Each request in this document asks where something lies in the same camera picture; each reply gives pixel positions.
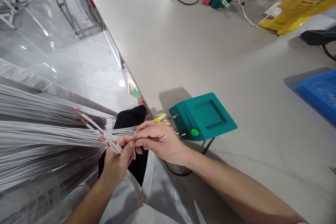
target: sandal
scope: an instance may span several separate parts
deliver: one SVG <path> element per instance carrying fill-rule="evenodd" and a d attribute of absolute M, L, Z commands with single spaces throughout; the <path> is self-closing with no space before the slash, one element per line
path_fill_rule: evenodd
<path fill-rule="evenodd" d="M 148 110 L 148 108 L 147 108 L 147 106 L 146 106 L 145 101 L 143 100 L 143 98 L 142 98 L 141 96 L 138 97 L 138 104 L 139 104 L 139 106 L 140 106 L 140 105 L 144 105 L 144 106 L 145 106 L 145 108 L 146 108 L 146 110 L 147 110 L 147 114 L 146 114 L 146 115 L 148 115 L 148 114 L 149 114 L 149 110 Z"/>

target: reflective floor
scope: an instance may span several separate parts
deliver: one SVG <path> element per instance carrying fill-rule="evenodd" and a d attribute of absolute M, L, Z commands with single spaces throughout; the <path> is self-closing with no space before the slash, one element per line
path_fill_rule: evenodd
<path fill-rule="evenodd" d="M 78 26 L 92 24 L 74 0 L 66 1 Z M 29 2 L 15 16 L 17 30 L 0 20 L 0 58 L 116 112 L 137 106 L 128 94 L 127 69 L 119 68 L 103 32 L 93 29 L 77 40 L 55 0 Z"/>

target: teal machine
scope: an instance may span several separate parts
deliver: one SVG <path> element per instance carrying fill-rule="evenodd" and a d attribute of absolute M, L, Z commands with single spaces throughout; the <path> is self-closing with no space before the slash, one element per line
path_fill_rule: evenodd
<path fill-rule="evenodd" d="M 237 125 L 214 93 L 191 98 L 169 109 L 178 133 L 184 140 L 205 141 L 237 129 Z"/>

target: black pants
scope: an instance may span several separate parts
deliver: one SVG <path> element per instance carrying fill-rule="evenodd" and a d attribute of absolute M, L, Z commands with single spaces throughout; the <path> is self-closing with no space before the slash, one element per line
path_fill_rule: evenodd
<path fill-rule="evenodd" d="M 114 128 L 119 129 L 119 128 L 128 128 L 128 127 L 138 126 L 145 121 L 146 112 L 147 110 L 144 105 L 140 105 L 130 110 L 121 111 L 117 116 L 117 120 L 115 122 Z M 148 150 L 144 150 L 142 147 L 141 149 L 142 149 L 142 155 L 138 155 L 136 153 L 135 154 L 136 160 L 133 160 L 128 167 L 128 170 L 137 179 L 140 186 L 142 186 L 142 182 L 144 180 L 143 177 L 145 176 L 147 157 L 148 157 Z M 103 155 L 99 159 L 98 177 L 100 177 L 100 175 L 103 172 L 105 153 L 106 151 L 103 153 Z"/>

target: blue plastic crate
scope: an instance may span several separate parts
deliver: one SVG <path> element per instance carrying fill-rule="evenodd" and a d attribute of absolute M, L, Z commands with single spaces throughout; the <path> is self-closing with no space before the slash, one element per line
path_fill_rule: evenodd
<path fill-rule="evenodd" d="M 305 79 L 296 90 L 336 125 L 336 70 Z"/>

